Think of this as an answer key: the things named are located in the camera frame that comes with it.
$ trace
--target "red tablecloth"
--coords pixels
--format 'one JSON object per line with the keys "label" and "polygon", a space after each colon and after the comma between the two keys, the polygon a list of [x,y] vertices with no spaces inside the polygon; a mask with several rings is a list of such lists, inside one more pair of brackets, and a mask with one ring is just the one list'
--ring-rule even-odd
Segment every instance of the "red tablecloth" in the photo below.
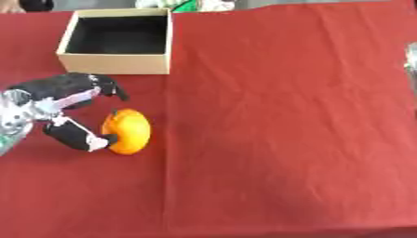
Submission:
{"label": "red tablecloth", "polygon": [[[0,86],[63,73],[54,50],[69,16],[0,16]],[[113,108],[140,110],[149,146],[83,153],[36,130],[0,159],[1,237],[350,237],[417,226],[410,2],[174,21],[171,75],[117,76],[131,102],[71,112],[98,129]]]}

